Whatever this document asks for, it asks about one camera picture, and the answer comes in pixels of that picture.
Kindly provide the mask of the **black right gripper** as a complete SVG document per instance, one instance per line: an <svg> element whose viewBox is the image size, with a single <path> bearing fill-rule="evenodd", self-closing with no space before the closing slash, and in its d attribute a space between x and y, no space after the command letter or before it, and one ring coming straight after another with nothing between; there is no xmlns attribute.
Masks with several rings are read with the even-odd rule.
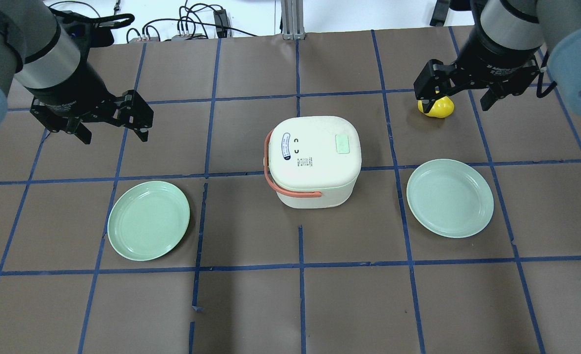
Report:
<svg viewBox="0 0 581 354"><path fill-rule="evenodd" d="M435 103L444 96L452 96L465 89L488 89L480 99L481 109L486 112L508 95L523 94L540 73L534 56L515 70L493 67L478 59L452 63L432 59L425 63L415 79L414 94L421 101L422 112L429 114Z"/></svg>

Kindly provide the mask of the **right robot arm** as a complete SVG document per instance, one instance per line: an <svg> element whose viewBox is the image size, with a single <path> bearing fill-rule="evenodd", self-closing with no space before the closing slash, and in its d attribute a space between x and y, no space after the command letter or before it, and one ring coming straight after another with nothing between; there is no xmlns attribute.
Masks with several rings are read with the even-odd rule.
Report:
<svg viewBox="0 0 581 354"><path fill-rule="evenodd" d="M558 89L581 116L581 0L450 0L448 8L470 11L474 24L454 62L432 59L414 81L422 112L467 89L486 90L487 111L547 74L552 83L536 96Z"/></svg>

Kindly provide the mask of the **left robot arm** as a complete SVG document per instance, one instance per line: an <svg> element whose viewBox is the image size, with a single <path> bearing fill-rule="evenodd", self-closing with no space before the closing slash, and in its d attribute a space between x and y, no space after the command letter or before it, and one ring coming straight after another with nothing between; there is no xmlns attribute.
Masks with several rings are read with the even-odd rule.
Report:
<svg viewBox="0 0 581 354"><path fill-rule="evenodd" d="M146 142L154 117L149 104L135 90L111 94L87 60L90 49L113 44L112 30L134 20L128 13L90 18L41 0L0 0L0 126L17 81L33 96L30 113L50 132L90 144L86 123L104 122Z"/></svg>

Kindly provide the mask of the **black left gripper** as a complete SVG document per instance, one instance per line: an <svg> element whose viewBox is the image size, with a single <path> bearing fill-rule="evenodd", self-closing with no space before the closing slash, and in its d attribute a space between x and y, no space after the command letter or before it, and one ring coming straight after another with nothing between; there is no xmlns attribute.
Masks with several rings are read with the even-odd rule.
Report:
<svg viewBox="0 0 581 354"><path fill-rule="evenodd" d="M115 127L133 130L138 139L147 143L153 126L154 111L136 90L127 90L121 96L110 92L90 95L88 99L68 99L54 104L56 96L38 95L36 90L30 104L30 114L48 132L64 131L75 135L83 144L90 144L92 132L84 123L104 122Z"/></svg>

